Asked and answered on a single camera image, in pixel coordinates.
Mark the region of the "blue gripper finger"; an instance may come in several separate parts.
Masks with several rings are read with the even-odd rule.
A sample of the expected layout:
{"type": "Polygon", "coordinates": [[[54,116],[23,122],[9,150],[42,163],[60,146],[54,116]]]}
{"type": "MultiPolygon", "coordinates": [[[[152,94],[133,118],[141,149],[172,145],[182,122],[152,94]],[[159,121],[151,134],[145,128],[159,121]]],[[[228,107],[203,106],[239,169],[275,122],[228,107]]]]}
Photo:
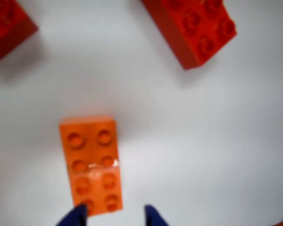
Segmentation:
{"type": "Polygon", "coordinates": [[[88,209],[86,204],[79,204],[69,211],[57,226],[87,226],[88,209]]]}
{"type": "Polygon", "coordinates": [[[145,226],[168,226],[168,223],[152,205],[145,205],[144,211],[146,220],[145,226]]]}

